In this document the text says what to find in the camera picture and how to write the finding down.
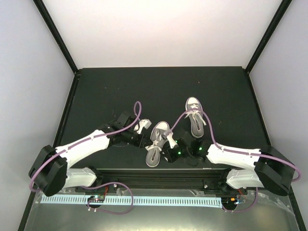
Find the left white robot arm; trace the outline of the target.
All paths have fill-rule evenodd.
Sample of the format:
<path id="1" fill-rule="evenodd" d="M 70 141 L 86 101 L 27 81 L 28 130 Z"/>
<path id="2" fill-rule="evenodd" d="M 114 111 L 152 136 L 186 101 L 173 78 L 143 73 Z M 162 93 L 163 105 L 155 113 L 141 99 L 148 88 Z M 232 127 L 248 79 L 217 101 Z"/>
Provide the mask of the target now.
<path id="1" fill-rule="evenodd" d="M 30 189 L 53 196 L 64 188 L 86 187 L 92 192 L 103 188 L 103 179 L 93 168 L 73 168 L 86 157 L 124 142 L 138 148 L 152 145 L 143 133 L 151 125 L 149 119 L 139 119 L 123 112 L 117 120 L 103 124 L 91 134 L 56 148 L 44 146 L 29 171 Z"/>

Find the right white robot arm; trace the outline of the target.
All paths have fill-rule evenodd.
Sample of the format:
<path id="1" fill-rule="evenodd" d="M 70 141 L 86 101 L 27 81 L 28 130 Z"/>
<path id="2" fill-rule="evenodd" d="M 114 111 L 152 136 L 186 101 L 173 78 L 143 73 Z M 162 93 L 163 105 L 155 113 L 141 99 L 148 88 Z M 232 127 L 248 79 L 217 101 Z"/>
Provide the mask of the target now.
<path id="1" fill-rule="evenodd" d="M 264 188 L 280 196 L 289 193 L 295 166 L 272 146 L 261 149 L 229 147 L 195 138 L 184 130 L 177 136 L 166 131 L 162 139 L 166 143 L 161 154 L 169 163 L 183 158 L 191 166 L 199 162 L 228 166 L 218 185 L 224 194 L 244 187 Z"/>

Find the grey sneaker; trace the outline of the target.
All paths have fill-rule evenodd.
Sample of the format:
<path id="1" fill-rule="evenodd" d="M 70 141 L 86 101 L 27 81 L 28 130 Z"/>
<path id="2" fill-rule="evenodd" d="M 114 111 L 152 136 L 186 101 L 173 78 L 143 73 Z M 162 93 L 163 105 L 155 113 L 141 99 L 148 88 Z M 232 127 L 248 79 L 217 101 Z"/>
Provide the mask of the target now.
<path id="1" fill-rule="evenodd" d="M 204 127 L 206 122 L 203 118 L 203 108 L 199 100 L 195 97 L 187 99 L 185 104 L 186 118 L 188 117 L 191 123 L 191 134 L 195 138 L 201 138 L 204 135 Z"/>
<path id="2" fill-rule="evenodd" d="M 166 141 L 163 139 L 163 135 L 169 130 L 169 124 L 165 121 L 161 121 L 155 125 L 151 132 L 150 139 L 153 142 L 152 145 L 147 146 L 146 165 L 149 167 L 156 167 L 160 162 L 160 152 Z"/>

